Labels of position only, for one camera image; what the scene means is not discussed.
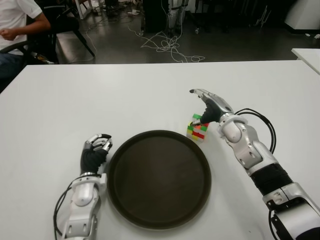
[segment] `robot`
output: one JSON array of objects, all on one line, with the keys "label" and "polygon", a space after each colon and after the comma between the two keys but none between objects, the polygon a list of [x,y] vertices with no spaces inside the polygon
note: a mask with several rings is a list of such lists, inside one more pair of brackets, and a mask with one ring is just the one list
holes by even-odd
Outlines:
[{"label": "robot", "polygon": [[[297,182],[291,180],[269,149],[259,141],[256,130],[247,124],[245,118],[236,115],[221,97],[204,89],[192,89],[190,92],[206,104],[202,118],[191,124],[219,123],[217,131],[233,149],[235,158],[263,195],[262,200],[269,209],[269,225],[272,227],[271,223],[273,224],[278,238],[319,240],[319,207]],[[96,216],[100,207],[99,192],[103,194],[103,189],[106,188],[106,174],[97,175],[97,172],[99,166],[106,161],[111,147],[111,136],[107,134],[97,134],[85,142],[81,156],[81,176],[67,188],[73,189],[74,193],[70,203],[70,216],[63,233],[59,232],[62,239],[95,239],[98,221]],[[57,215],[53,218],[55,230],[58,231]]]},{"label": "robot", "polygon": [[171,38],[174,34],[174,28],[179,35],[182,33],[182,23],[185,19],[188,3],[189,0],[169,0],[168,31]]}]

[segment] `rubik's cube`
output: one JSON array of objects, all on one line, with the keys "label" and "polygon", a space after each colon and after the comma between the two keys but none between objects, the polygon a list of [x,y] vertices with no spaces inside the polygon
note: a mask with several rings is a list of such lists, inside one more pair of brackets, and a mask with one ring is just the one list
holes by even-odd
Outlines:
[{"label": "rubik's cube", "polygon": [[[193,114],[192,121],[200,119],[201,116],[198,114]],[[209,127],[209,123],[201,124],[198,126],[190,126],[190,123],[188,125],[188,128],[186,130],[186,136],[192,140],[195,140],[197,142],[203,142],[205,140],[205,136],[207,134]]]}]

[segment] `floor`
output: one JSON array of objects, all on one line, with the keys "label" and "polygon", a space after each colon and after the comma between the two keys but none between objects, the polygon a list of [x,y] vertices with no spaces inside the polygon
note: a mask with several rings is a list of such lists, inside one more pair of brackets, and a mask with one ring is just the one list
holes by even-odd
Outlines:
[{"label": "floor", "polygon": [[[90,14],[80,20],[80,31],[87,39],[95,58],[85,49],[73,32],[58,35],[57,53],[60,64],[144,64],[191,62],[191,58],[141,46],[147,39],[130,31],[139,32],[141,17],[121,13],[108,20],[106,16]],[[151,38],[154,34],[146,33]],[[153,39],[159,46],[164,38]],[[185,56],[203,56],[202,62],[295,60],[292,48],[320,48],[320,40],[304,34],[291,34],[282,28],[234,27],[222,33],[211,27],[210,33],[195,34],[195,26],[186,19],[183,34],[178,40],[178,51]]]}]

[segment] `wire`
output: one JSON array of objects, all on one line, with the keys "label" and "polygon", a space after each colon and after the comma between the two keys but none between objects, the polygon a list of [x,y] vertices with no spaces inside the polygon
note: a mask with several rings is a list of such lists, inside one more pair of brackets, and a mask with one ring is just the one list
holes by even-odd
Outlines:
[{"label": "wire", "polygon": [[56,202],[55,208],[54,208],[54,213],[53,213],[53,227],[54,227],[54,237],[55,240],[57,240],[57,232],[60,236],[62,236],[62,232],[59,230],[58,225],[57,225],[57,215],[58,215],[58,211],[61,208],[67,193],[69,192],[71,188],[72,183],[75,180],[81,179],[81,178],[87,178],[87,177],[100,177],[100,174],[89,174],[89,175],[85,175],[85,176],[79,176],[77,178],[75,178],[70,184],[69,186],[66,188],[66,190],[62,193],[62,195],[59,197],[59,200]]},{"label": "wire", "polygon": [[276,150],[276,145],[277,145],[277,136],[276,136],[276,130],[270,120],[266,118],[264,115],[261,113],[251,109],[251,108],[244,108],[235,113],[236,115],[244,115],[244,114],[249,114],[249,115],[254,115],[258,118],[260,118],[268,127],[270,134],[271,134],[271,145],[270,145],[270,152],[273,154]]},{"label": "wire", "polygon": [[271,224],[271,213],[272,213],[272,211],[269,210],[269,214],[268,214],[269,228],[270,228],[270,231],[271,231],[271,234],[272,234],[273,238],[274,238],[275,240],[278,240],[278,238],[276,237],[276,234],[275,234],[275,232],[274,232],[274,229],[273,229],[273,227],[272,227],[272,224]]},{"label": "wire", "polygon": [[[98,22],[96,22],[96,23],[93,23],[93,24],[90,24],[90,25],[89,25],[88,29],[85,31],[85,35],[90,39],[90,42],[91,42],[91,44],[92,44],[92,46],[93,46],[93,48],[94,48],[94,50],[95,50],[95,51],[94,51],[94,55],[96,55],[96,53],[98,52],[98,50],[97,50],[97,48],[96,48],[96,46],[95,46],[92,38],[89,36],[88,33],[89,33],[90,31],[92,31],[92,30],[97,30],[98,27],[105,27],[105,26],[107,26],[107,25],[109,25],[109,24],[114,24],[114,23],[127,24],[127,23],[131,23],[131,22],[133,21],[133,19],[131,19],[130,21],[126,21],[126,22],[119,22],[120,20],[125,19],[125,18],[127,18],[127,17],[128,17],[128,16],[125,15],[125,16],[120,17],[120,18],[115,17],[115,18],[102,19],[102,20],[100,20],[100,21],[98,21]],[[88,59],[88,60],[72,61],[72,62],[69,62],[68,65],[69,65],[69,64],[89,62],[89,61],[92,61],[94,58],[95,58],[95,56],[91,57],[91,58]]]},{"label": "wire", "polygon": [[[162,1],[161,1],[161,8],[164,11],[164,14],[166,16],[166,26],[168,27],[169,18],[168,18],[168,15],[167,15],[164,7],[163,7]],[[177,63],[189,63],[190,61],[193,63],[199,63],[200,61],[202,61],[206,58],[204,56],[198,56],[198,55],[186,56],[178,51],[178,48],[180,47],[180,45],[177,42],[180,39],[180,37],[182,36],[182,29],[183,29],[182,19],[183,19],[183,13],[181,14],[181,21],[180,21],[181,22],[181,32],[180,32],[179,37],[173,36],[172,38],[169,38],[169,37],[167,37],[167,35],[164,32],[160,31],[160,32],[156,33],[154,36],[152,36],[151,38],[147,38],[147,37],[138,35],[137,32],[134,30],[131,30],[129,26],[128,26],[128,29],[129,29],[129,31],[135,33],[135,35],[138,36],[139,38],[146,39],[146,42],[140,48],[156,49],[157,53],[170,52],[171,58]],[[154,41],[152,41],[152,39],[155,37],[165,38],[165,40],[162,40],[160,42],[161,46],[157,45]],[[184,61],[175,59],[174,54],[178,54],[179,56],[183,57]]]}]

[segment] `black chair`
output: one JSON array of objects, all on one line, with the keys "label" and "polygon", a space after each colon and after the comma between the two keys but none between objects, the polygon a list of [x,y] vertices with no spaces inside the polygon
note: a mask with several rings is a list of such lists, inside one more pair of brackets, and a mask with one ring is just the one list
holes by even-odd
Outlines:
[{"label": "black chair", "polygon": [[90,49],[86,39],[79,32],[79,21],[72,16],[68,16],[69,13],[73,12],[72,7],[68,7],[67,4],[61,5],[40,5],[42,11],[48,21],[51,24],[51,31],[49,32],[50,42],[52,44],[52,50],[56,51],[57,34],[73,32],[89,53],[94,57],[95,53]]},{"label": "black chair", "polygon": [[[20,52],[23,53],[23,58],[21,61],[21,71],[23,70],[23,68],[26,65],[32,65],[32,64],[39,64],[39,62],[37,62],[35,60],[35,58],[31,55],[31,52],[33,51],[34,47],[37,46],[39,43],[37,41],[34,40],[27,40],[27,41],[23,41],[23,42],[18,42],[16,44],[10,45],[2,50],[0,50],[0,54],[8,54],[13,50],[18,49]],[[12,78],[6,78],[6,79],[0,79],[0,93],[2,93],[2,91],[12,82],[12,80],[15,78],[16,76],[12,77]]]}]

